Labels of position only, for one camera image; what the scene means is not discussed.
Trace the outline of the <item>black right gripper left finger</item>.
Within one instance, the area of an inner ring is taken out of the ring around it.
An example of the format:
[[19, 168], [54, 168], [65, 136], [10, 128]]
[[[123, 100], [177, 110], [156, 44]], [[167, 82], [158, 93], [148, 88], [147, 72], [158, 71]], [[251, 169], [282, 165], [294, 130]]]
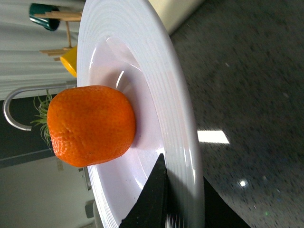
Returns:
[[167, 217], [168, 175], [163, 154], [160, 154], [141, 194], [121, 228], [164, 228]]

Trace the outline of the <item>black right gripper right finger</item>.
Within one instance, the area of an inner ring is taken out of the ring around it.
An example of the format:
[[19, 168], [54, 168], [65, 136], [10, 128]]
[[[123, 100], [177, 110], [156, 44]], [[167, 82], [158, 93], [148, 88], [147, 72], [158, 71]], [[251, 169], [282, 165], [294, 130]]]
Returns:
[[204, 178], [205, 227], [250, 228], [250, 226], [219, 196]]

